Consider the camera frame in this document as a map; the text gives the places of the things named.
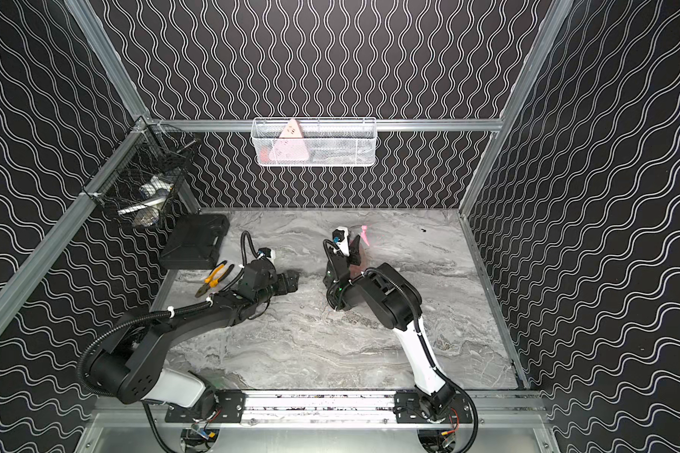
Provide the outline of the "pink grey spray nozzle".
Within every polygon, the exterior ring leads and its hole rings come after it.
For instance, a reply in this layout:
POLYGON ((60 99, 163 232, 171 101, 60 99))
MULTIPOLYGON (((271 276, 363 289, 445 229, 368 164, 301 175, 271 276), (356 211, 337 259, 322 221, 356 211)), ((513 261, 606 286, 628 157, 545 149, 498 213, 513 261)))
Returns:
POLYGON ((369 247, 368 227, 366 225, 362 225, 360 232, 356 234, 349 242, 349 252, 351 253, 349 257, 352 254, 358 253, 360 250, 364 250, 366 253, 366 249, 368 247, 369 247))

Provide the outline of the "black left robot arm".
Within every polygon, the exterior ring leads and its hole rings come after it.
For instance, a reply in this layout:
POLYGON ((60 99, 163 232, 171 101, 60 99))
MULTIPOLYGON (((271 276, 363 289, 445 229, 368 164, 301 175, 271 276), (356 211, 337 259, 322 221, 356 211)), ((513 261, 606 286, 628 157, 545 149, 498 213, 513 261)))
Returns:
POLYGON ((296 292, 299 280, 299 271, 280 273, 270 259, 261 257, 203 302, 129 313, 86 347, 77 363, 77 380, 86 391, 124 404, 165 403, 207 413, 213 406, 213 386, 202 377, 165 367, 170 349, 253 319, 274 296, 296 292))

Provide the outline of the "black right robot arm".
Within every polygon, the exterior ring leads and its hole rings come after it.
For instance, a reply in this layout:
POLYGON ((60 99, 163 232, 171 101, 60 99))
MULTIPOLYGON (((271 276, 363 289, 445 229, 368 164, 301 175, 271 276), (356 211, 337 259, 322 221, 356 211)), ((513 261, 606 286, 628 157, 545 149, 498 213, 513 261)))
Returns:
POLYGON ((422 297, 419 291, 391 264, 384 262, 351 275, 349 257, 328 251, 326 298, 335 311, 366 305, 378 321, 392 330, 411 365, 415 387, 425 398, 453 389, 441 377, 443 371, 428 342, 422 321, 422 297))

